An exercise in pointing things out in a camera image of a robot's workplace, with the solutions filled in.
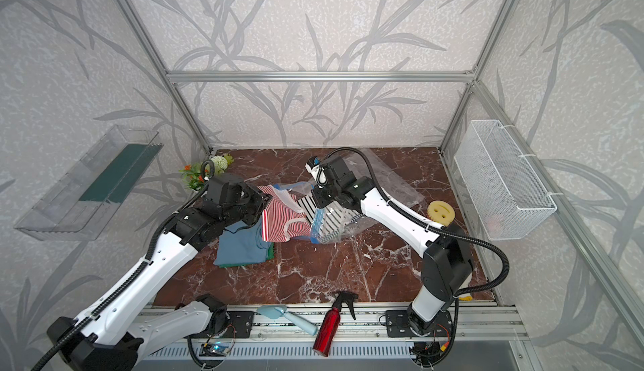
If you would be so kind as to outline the black white striped top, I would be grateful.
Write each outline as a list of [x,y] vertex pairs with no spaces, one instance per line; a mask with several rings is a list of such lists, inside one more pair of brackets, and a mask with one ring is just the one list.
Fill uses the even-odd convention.
[[340,241],[345,228],[362,216],[357,211],[343,208],[337,202],[332,202],[325,208],[317,208],[312,195],[300,198],[297,203],[311,225],[310,238],[315,244],[334,244]]

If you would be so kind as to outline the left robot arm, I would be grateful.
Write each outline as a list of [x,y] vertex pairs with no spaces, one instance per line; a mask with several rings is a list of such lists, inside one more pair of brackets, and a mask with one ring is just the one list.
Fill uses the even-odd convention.
[[231,225],[253,227],[272,199],[233,174],[210,176],[196,197],[201,205],[188,202],[164,220],[146,254],[107,293],[76,317],[60,317],[49,327],[53,347],[35,364],[36,370],[55,355],[74,370],[130,370],[183,337],[226,332],[231,326],[226,304],[211,295],[155,321],[135,321],[185,264]]

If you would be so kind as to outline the clear vacuum bag blue zip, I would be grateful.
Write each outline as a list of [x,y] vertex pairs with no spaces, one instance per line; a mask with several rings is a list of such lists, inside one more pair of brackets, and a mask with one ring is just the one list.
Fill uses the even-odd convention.
[[[362,151],[372,165],[377,179],[384,188],[394,192],[397,204],[412,208],[424,201],[423,196],[398,176],[384,161],[369,149]],[[308,239],[318,245],[335,244],[343,238],[354,236],[377,223],[373,218],[364,216],[360,202],[347,194],[345,199],[326,198],[324,208],[317,206],[320,197],[319,186],[313,177],[308,181],[295,184],[278,184],[277,190],[285,190],[295,195],[295,201],[311,224]]]

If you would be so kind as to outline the potted plant white pot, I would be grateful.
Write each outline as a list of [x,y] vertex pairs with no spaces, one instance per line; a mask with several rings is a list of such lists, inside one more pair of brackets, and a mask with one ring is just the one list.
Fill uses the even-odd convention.
[[185,187],[191,191],[199,191],[213,175],[224,173],[234,162],[230,154],[211,156],[202,163],[184,166],[179,171]]

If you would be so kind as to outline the blue garment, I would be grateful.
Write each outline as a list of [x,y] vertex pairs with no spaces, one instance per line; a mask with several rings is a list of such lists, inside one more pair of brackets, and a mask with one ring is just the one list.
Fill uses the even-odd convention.
[[261,264],[265,262],[269,242],[263,240],[262,223],[248,226],[243,221],[228,226],[219,238],[213,264]]

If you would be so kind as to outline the green tank top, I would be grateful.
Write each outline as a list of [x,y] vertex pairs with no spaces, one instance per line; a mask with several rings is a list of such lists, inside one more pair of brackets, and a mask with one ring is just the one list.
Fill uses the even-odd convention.
[[[274,258],[274,244],[270,243],[268,246],[268,250],[266,251],[266,259],[265,261],[272,260]],[[231,268],[231,267],[241,267],[241,266],[247,266],[251,265],[251,263],[247,264],[229,264],[229,265],[220,265],[221,268]]]

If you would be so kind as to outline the light blue brush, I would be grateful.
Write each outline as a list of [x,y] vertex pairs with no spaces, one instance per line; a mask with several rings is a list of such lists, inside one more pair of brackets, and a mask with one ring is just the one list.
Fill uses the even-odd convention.
[[257,314],[272,320],[277,320],[283,317],[310,336],[315,336],[318,331],[318,327],[315,324],[293,312],[290,312],[288,307],[283,305],[265,305],[258,307]]

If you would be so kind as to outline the yellow smiley sponge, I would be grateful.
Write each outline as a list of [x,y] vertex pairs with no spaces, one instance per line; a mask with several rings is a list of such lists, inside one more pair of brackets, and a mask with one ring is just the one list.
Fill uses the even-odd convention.
[[444,201],[432,201],[427,208],[428,218],[443,226],[449,226],[454,222],[454,208]]

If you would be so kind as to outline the red spray bottle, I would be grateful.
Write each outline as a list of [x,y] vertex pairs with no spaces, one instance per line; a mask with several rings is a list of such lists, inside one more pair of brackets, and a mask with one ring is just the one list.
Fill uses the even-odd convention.
[[331,346],[337,329],[340,325],[341,312],[344,305],[347,306],[353,320],[357,319],[354,303],[359,298],[357,293],[341,290],[337,292],[336,299],[331,305],[330,310],[325,314],[325,318],[318,330],[313,351],[323,357],[330,355]]

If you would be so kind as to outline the red white striped top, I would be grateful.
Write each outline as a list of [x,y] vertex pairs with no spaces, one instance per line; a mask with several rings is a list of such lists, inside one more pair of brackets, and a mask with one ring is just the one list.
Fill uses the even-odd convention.
[[268,243],[285,243],[298,237],[309,237],[311,224],[294,195],[273,186],[258,189],[271,197],[263,211],[262,236]]

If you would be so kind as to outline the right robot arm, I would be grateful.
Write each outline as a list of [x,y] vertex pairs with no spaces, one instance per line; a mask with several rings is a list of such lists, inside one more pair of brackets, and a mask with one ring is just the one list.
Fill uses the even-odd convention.
[[412,331],[429,334],[439,313],[445,312],[455,294],[473,272],[470,249],[463,233],[423,217],[393,198],[379,185],[372,166],[368,176],[356,177],[340,156],[308,159],[306,170],[315,178],[313,197],[317,208],[339,203],[379,222],[405,241],[423,260],[422,287],[409,305]]

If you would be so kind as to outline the clear plastic wall shelf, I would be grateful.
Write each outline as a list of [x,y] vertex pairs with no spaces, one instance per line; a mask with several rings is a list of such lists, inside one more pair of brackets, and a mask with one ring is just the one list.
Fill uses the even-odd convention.
[[159,133],[114,125],[14,228],[38,241],[93,241],[163,148]]

